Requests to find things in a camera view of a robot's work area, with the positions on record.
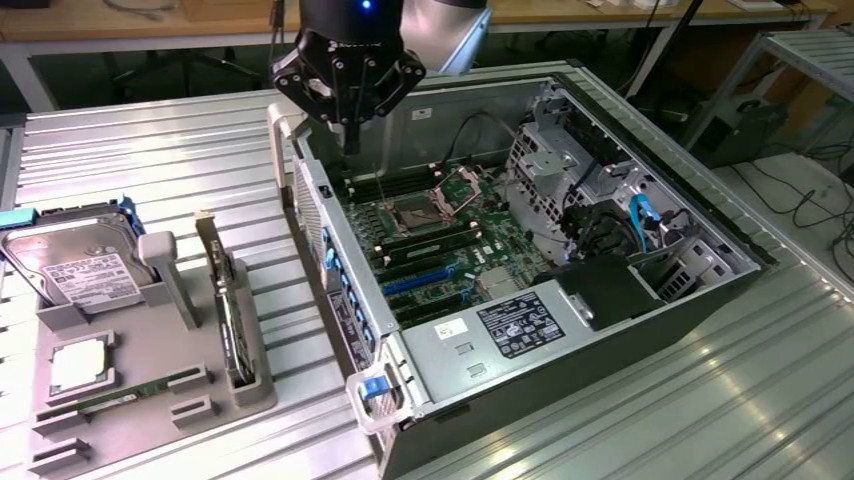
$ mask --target ribbed metal surface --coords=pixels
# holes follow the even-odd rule
[[[835,291],[832,272],[800,262],[809,260],[805,252],[793,245],[783,248],[768,233],[772,226],[744,214],[747,205],[728,200],[725,187],[605,87],[583,71],[572,80],[780,265],[673,347],[408,477],[851,477],[854,312],[843,295],[854,295]],[[190,212],[216,211],[222,239],[250,265],[276,376],[273,410],[108,467],[101,476],[376,475],[286,226],[273,208],[260,121],[261,107],[273,98],[236,95],[72,112],[33,117],[28,125],[20,203],[70,205],[129,193],[149,229],[178,235],[182,265],[201,261]],[[257,119],[248,123],[232,114],[248,112],[244,102],[256,105]],[[114,122],[124,127],[113,128]],[[232,157],[233,162],[224,160]],[[190,164],[197,169],[186,168]],[[98,176],[106,165],[121,173]],[[44,182],[53,182],[62,194],[53,194]],[[12,357],[0,364],[0,390],[10,392],[0,397],[0,476],[20,471],[34,331],[33,298],[14,276],[5,277],[2,299],[0,326],[8,331],[0,333],[0,356]]]
[[[277,97],[252,93],[32,116],[16,204],[138,204],[149,232],[177,238],[178,269],[204,262],[192,213],[216,214],[222,242],[249,267],[277,405],[85,478],[374,478],[342,378],[281,214],[265,128]],[[16,274],[0,303],[0,477],[26,475],[34,296]]]
[[[763,47],[854,101],[854,35],[832,29],[773,32]]]

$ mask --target pcie slot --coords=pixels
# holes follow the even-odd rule
[[[439,270],[433,270],[432,272],[428,272],[413,278],[389,283],[382,287],[382,294],[393,295],[424,285],[429,285],[430,283],[441,282],[453,276],[455,270],[456,265],[448,265],[447,267],[440,268]]]
[[[429,303],[400,310],[394,316],[397,317],[398,322],[409,324],[413,320],[420,319],[426,315],[429,315],[430,318],[439,318],[465,306],[468,304],[468,300],[468,290],[463,290],[459,293],[440,298],[439,300],[433,300]]]
[[[389,268],[384,272],[377,273],[376,281],[378,283],[389,282],[397,278],[408,277],[409,275],[416,275],[426,270],[436,269],[443,264],[444,262],[440,258],[425,258],[424,260],[401,265],[397,268]]]

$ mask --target case handle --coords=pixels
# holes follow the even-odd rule
[[[377,359],[373,362],[373,365],[346,377],[344,388],[346,390],[346,396],[349,397],[349,404],[352,405],[353,413],[356,415],[358,428],[366,435],[373,435],[381,432],[393,424],[400,423],[402,420],[412,417],[412,408],[405,401],[400,408],[380,417],[372,417],[364,409],[360,387],[365,381],[385,377],[389,389],[393,388],[394,384],[398,384],[394,382],[393,378],[390,378],[390,369],[386,369],[385,365],[385,361]]]

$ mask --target barcode sticker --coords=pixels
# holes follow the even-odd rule
[[[45,275],[80,307],[138,295],[138,287],[117,253],[48,265]]]

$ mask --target ram slot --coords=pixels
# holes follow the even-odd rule
[[[385,267],[396,267],[404,263],[421,260],[426,257],[444,255],[460,248],[471,247],[480,243],[480,230],[455,233],[444,237],[416,243],[402,248],[390,250],[382,257]]]

